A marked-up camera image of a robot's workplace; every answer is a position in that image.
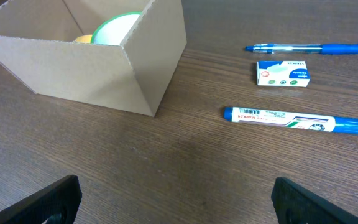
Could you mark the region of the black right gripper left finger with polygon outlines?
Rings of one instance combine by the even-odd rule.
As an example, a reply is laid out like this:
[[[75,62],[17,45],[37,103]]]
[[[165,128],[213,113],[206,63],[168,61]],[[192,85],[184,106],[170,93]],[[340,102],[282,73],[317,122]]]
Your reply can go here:
[[[78,177],[68,175],[0,211],[0,223],[73,224],[81,199]]]

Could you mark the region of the white blue staples box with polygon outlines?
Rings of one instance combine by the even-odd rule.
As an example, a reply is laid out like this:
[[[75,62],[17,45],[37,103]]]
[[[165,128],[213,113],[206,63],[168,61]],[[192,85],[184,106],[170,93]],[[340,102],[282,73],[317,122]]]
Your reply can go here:
[[[258,61],[258,86],[307,87],[311,77],[305,61]]]

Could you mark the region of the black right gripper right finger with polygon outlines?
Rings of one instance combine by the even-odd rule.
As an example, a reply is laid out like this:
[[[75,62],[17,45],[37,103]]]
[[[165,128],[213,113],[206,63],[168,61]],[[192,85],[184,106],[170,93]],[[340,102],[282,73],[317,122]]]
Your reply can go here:
[[[358,224],[358,217],[286,177],[275,179],[271,195],[279,224]]]

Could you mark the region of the green tape roll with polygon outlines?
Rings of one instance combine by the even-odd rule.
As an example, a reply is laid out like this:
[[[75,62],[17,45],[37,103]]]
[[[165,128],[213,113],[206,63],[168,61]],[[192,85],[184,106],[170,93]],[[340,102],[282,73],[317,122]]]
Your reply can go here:
[[[127,12],[110,18],[94,31],[90,42],[92,44],[120,46],[140,15],[141,12]]]

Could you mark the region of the yellow spiral notepad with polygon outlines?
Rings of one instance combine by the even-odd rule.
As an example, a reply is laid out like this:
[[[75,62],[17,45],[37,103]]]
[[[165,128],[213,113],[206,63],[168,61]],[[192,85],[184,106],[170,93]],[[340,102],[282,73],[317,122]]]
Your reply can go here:
[[[88,34],[88,35],[82,35],[80,37],[77,37],[74,42],[79,42],[79,43],[91,43],[91,39],[92,39],[93,35],[92,34]]]

